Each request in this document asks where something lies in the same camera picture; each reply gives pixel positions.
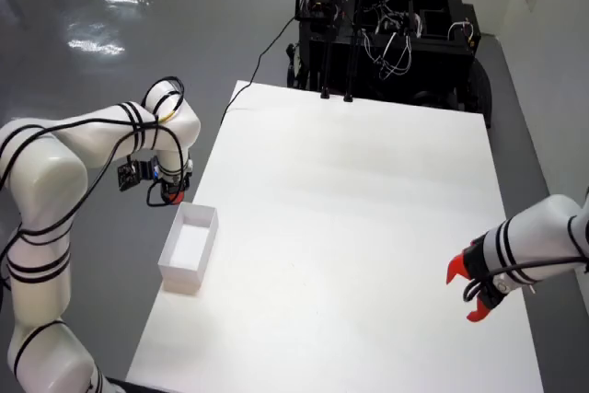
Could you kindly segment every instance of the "open white box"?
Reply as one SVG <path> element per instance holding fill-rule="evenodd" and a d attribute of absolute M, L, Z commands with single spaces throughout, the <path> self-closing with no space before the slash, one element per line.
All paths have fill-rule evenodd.
<path fill-rule="evenodd" d="M 164 290 L 193 294 L 201 287 L 218 227 L 215 208 L 180 204 L 159 257 Z"/>

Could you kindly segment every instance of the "white table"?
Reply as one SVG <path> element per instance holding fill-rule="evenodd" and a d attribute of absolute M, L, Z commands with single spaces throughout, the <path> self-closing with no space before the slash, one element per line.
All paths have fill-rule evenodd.
<path fill-rule="evenodd" d="M 203 286 L 160 290 L 130 382 L 542 390 L 521 291 L 472 324 L 466 280 L 445 285 L 448 262 L 504 219 L 479 115 L 254 85 L 228 112 L 194 202 L 219 211 Z"/>

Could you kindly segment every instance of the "robotic arm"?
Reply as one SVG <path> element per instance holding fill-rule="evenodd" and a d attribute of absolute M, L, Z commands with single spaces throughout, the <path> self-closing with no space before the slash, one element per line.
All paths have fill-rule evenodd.
<path fill-rule="evenodd" d="M 589 195 L 583 209 L 552 195 L 474 239 L 450 261 L 446 283 L 458 274 L 472 280 L 464 300 L 477 298 L 467 318 L 478 322 L 513 290 L 589 266 L 588 256 Z"/>
<path fill-rule="evenodd" d="M 201 124 L 184 101 L 184 87 L 166 77 L 142 104 L 127 102 L 63 121 L 20 119 L 0 129 L 0 189 L 6 185 L 22 223 L 0 255 L 10 274 L 15 330 L 8 364 L 27 393 L 122 392 L 100 373 L 92 357 L 62 322 L 70 301 L 69 233 L 77 210 L 115 159 L 125 191 L 149 179 L 151 206 L 181 202 L 189 187 L 188 149 Z M 141 149 L 148 162 L 131 160 Z M 87 183 L 87 168 L 102 168 Z M 162 201 L 150 201 L 161 187 Z"/>

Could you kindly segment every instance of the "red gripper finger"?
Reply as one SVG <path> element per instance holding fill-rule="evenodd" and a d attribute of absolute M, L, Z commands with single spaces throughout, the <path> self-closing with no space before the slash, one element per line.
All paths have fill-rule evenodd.
<path fill-rule="evenodd" d="M 456 255 L 448 264 L 448 274 L 445 278 L 445 283 L 449 284 L 454 277 L 457 275 L 464 276 L 467 280 L 470 279 L 470 275 L 467 272 L 467 269 L 464 267 L 464 254 L 461 253 L 460 255 Z"/>
<path fill-rule="evenodd" d="M 482 303 L 480 298 L 477 298 L 477 310 L 475 310 L 474 312 L 470 312 L 467 315 L 467 319 L 470 322 L 479 322 L 486 318 L 490 312 L 491 310 Z"/>

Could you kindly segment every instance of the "gray floor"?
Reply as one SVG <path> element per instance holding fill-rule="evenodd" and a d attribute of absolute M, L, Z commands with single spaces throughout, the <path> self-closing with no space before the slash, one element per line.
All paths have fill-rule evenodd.
<path fill-rule="evenodd" d="M 0 124 L 140 100 L 156 78 L 178 75 L 202 119 L 191 150 L 191 198 L 236 80 L 249 78 L 257 55 L 293 10 L 294 0 L 0 0 Z M 265 57 L 258 81 L 284 85 L 283 51 L 295 38 L 292 26 Z M 498 42 L 483 40 L 479 58 L 492 82 L 491 146 L 506 212 L 513 215 L 548 192 Z M 65 319 L 102 369 L 124 378 L 160 284 L 156 263 L 174 210 L 150 210 L 143 187 L 119 194 L 115 183 L 111 170 L 76 219 L 74 291 Z M 0 208 L 5 241 L 18 222 L 6 192 Z M 546 391 L 585 390 L 589 324 L 574 277 L 540 284 L 526 304 Z M 8 300 L 0 349 L 10 338 L 10 309 Z M 3 393 L 20 391 L 4 364 L 0 385 Z"/>

